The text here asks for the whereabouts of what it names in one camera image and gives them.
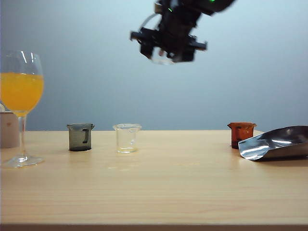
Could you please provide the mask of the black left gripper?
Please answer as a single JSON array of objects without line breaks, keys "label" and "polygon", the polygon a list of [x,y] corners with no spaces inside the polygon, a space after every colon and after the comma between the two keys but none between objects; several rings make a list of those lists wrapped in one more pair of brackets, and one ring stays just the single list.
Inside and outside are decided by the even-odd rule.
[{"label": "black left gripper", "polygon": [[[161,19],[154,29],[145,28],[153,17]],[[195,50],[205,51],[207,43],[199,43],[190,31],[196,27],[201,13],[189,8],[181,0],[157,0],[154,2],[154,13],[140,26],[137,32],[130,33],[130,39],[140,44],[140,53],[152,58],[154,47],[164,51],[181,51],[176,62],[192,62]]]}]

